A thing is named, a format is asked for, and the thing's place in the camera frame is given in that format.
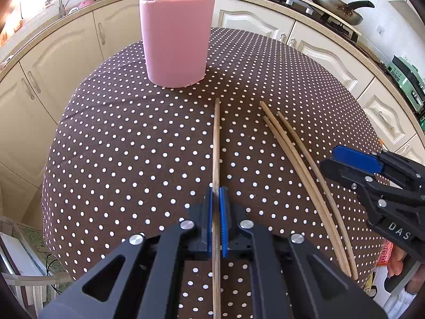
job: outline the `wok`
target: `wok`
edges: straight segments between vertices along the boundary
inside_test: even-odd
[[[346,4],[342,0],[312,0],[314,3],[326,8],[350,25],[359,25],[363,17],[355,10],[361,7],[375,8],[370,1],[354,1]]]

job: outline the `pink cup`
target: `pink cup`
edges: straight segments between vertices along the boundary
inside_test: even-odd
[[[140,0],[147,76],[186,87],[205,76],[214,0]]]

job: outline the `table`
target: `table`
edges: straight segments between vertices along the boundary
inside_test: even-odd
[[[74,279],[130,235],[158,235],[203,201],[212,181],[216,97],[220,183],[228,186],[229,200],[274,234],[305,233],[336,262],[259,102],[289,118],[316,161],[338,144],[379,152],[373,127],[349,91],[309,57],[258,34],[214,28],[206,76],[196,85],[153,85],[140,41],[105,61],[71,97],[47,161],[42,208],[47,246]],[[366,227],[351,190],[332,182],[330,189],[362,284],[384,240]],[[179,318],[212,315],[211,276],[210,262],[186,263]],[[246,261],[222,261],[222,288],[223,316],[250,317]]]

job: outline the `faucet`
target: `faucet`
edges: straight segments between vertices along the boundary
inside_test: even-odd
[[[59,18],[63,18],[66,15],[65,7],[68,5],[69,0],[63,5],[63,0],[59,0]]]

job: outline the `wall outlet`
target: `wall outlet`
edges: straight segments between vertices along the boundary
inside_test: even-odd
[[[382,36],[384,34],[385,30],[384,30],[384,28],[382,26],[378,26],[376,28],[376,32],[379,33],[379,35]]]

